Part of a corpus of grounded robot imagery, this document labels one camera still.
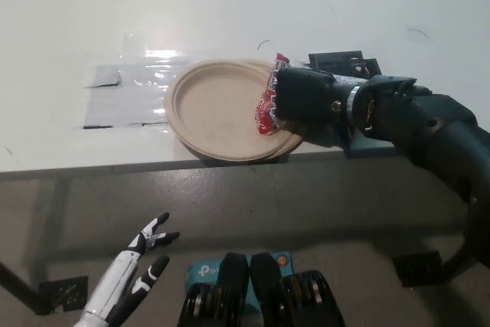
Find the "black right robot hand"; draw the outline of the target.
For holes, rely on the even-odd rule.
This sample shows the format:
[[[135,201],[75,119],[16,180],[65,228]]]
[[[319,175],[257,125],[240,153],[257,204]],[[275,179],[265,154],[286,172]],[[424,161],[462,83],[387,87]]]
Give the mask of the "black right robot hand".
[[[329,126],[342,146],[352,141],[348,98],[363,80],[299,67],[276,73],[276,118],[307,126]]]

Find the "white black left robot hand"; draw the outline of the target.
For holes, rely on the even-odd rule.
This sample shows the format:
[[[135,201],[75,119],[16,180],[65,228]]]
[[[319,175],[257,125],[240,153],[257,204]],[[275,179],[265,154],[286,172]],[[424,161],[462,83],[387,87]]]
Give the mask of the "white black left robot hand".
[[[135,278],[141,257],[180,236],[178,232],[156,232],[168,218],[168,212],[154,218],[117,255],[96,285],[77,326],[121,326],[135,312],[169,263],[169,257],[162,255]]]

